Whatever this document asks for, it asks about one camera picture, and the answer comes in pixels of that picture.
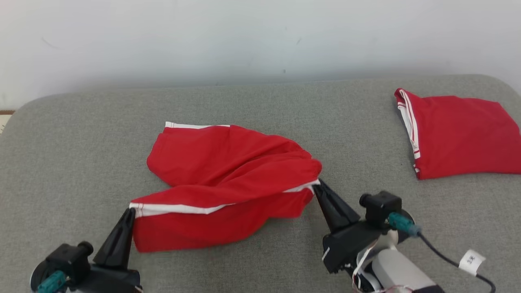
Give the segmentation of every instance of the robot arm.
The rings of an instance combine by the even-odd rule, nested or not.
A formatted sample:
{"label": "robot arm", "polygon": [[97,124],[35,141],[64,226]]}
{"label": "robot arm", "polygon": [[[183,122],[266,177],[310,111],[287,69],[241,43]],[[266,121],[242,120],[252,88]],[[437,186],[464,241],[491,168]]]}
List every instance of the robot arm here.
{"label": "robot arm", "polygon": [[359,292],[385,291],[384,288],[407,288],[407,291],[442,293],[414,263],[396,250],[409,237],[393,230],[389,217],[396,213],[412,221],[402,210],[402,200],[386,191],[364,194],[360,205],[366,208],[365,221],[327,184],[314,186],[330,234],[324,236],[322,261],[330,273],[346,271],[353,277]]}
{"label": "robot arm", "polygon": [[84,293],[142,293],[139,272],[127,268],[135,209],[127,209],[89,263],[94,251],[86,241],[62,244],[34,270],[31,289],[38,293],[77,290]]}

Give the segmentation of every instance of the gray couch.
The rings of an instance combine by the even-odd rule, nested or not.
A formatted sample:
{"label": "gray couch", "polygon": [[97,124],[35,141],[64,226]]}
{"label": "gray couch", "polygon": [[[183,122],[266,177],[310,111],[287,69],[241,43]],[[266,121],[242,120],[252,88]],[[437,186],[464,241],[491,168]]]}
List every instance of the gray couch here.
{"label": "gray couch", "polygon": [[[99,248],[131,199],[167,187],[145,160],[168,120],[291,138],[322,161],[321,178],[359,213],[362,193],[391,191],[446,255],[459,261],[475,249],[498,292],[519,292],[521,176],[418,181],[398,87],[498,101],[521,125],[521,97],[479,75],[71,93],[28,103],[0,137],[0,291],[29,291],[34,267],[63,242]],[[349,277],[321,263],[327,232],[313,200],[300,218],[272,219],[238,243],[133,249],[130,267],[146,292],[348,292]],[[448,292],[489,291],[420,240],[399,249]]]}

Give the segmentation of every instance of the black cable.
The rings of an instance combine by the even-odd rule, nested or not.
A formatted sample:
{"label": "black cable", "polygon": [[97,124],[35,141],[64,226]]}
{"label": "black cable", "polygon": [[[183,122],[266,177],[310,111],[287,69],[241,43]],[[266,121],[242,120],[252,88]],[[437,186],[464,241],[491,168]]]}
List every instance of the black cable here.
{"label": "black cable", "polygon": [[[460,265],[449,259],[448,257],[446,257],[445,255],[441,254],[441,252],[438,251],[438,249],[434,248],[434,246],[432,246],[432,244],[429,242],[429,240],[427,240],[427,238],[425,238],[425,236],[421,233],[421,232],[418,232],[418,237],[421,238],[423,240],[423,242],[425,242],[425,244],[430,248],[430,250],[432,250],[437,256],[441,257],[444,261],[452,264],[453,266],[459,268]],[[491,280],[481,276],[480,274],[476,274],[476,278],[482,280],[483,282],[487,283],[490,285],[490,293],[495,293],[495,285],[494,283],[492,283]]]}

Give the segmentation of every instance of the white wall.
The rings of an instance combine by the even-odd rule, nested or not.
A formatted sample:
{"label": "white wall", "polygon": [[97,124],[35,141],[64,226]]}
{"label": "white wall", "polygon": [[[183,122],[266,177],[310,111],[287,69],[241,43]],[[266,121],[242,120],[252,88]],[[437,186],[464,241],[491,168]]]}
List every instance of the white wall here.
{"label": "white wall", "polygon": [[0,108],[85,88],[481,73],[521,91],[517,0],[0,0]]}

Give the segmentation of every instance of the teal connector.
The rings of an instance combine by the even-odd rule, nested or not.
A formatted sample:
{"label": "teal connector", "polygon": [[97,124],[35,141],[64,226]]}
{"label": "teal connector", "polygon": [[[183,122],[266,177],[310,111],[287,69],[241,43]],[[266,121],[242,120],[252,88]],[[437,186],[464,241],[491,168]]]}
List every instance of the teal connector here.
{"label": "teal connector", "polygon": [[421,232],[420,226],[414,225],[413,221],[399,213],[390,213],[388,220],[391,227],[395,228],[396,230],[406,232],[413,237],[418,237],[418,233]]}
{"label": "teal connector", "polygon": [[38,293],[53,293],[62,288],[67,277],[62,271],[55,271],[49,278],[38,286]]}

